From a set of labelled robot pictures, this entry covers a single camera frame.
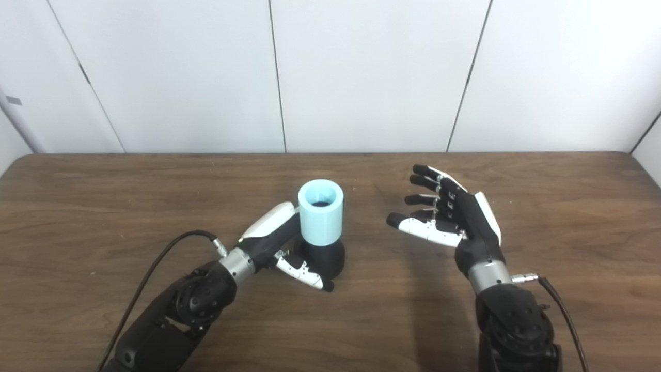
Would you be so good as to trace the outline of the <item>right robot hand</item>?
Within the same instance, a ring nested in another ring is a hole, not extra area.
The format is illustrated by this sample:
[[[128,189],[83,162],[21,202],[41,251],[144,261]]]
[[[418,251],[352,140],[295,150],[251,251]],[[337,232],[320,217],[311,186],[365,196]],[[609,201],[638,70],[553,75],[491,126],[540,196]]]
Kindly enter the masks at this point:
[[[469,277],[476,265],[505,265],[502,233],[484,193],[472,193],[449,174],[415,164],[409,181],[432,194],[408,195],[406,205],[423,209],[409,215],[390,213],[389,226],[428,242],[454,248],[455,263]]]

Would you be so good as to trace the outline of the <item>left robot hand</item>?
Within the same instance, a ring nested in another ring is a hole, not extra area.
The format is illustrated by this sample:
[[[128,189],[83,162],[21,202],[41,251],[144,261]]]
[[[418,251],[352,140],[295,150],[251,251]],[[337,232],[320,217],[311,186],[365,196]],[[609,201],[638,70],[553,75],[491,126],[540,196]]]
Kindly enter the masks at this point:
[[[299,210],[290,201],[279,203],[257,219],[239,238],[231,251],[236,262],[225,258],[225,268],[236,284],[264,268],[277,268],[294,280],[325,292],[334,290],[333,281],[324,278],[295,253],[283,250],[301,231]]]

